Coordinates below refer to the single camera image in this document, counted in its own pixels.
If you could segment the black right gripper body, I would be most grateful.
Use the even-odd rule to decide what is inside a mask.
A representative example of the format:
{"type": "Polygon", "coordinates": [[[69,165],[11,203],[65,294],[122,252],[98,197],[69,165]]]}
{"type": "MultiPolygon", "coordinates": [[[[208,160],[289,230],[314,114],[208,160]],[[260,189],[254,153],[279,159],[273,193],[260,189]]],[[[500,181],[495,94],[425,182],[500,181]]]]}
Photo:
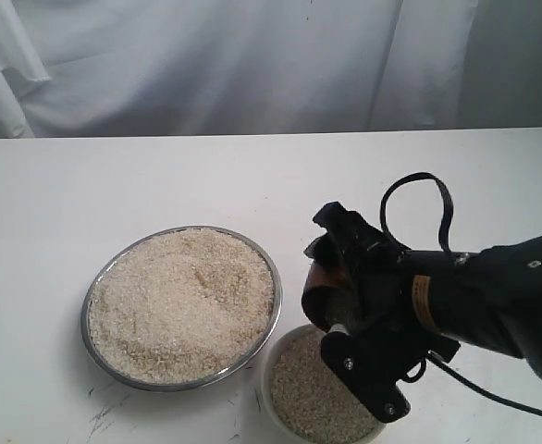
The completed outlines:
{"type": "Polygon", "coordinates": [[[367,225],[365,240],[335,240],[323,234],[348,272],[360,306],[358,324],[347,331],[384,365],[417,365],[419,335],[411,314],[409,278],[397,265],[400,248],[367,225]]]}

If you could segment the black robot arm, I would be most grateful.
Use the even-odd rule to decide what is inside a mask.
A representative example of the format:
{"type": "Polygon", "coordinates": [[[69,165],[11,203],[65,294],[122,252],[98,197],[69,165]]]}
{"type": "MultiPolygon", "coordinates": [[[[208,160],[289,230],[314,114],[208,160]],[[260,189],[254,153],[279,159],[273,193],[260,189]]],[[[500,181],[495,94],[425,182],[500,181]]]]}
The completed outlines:
{"type": "Polygon", "coordinates": [[[462,343],[528,362],[542,380],[542,236],[479,253],[416,251],[340,203],[314,222],[302,309],[321,355],[360,401],[392,399],[429,354],[462,343]]]}

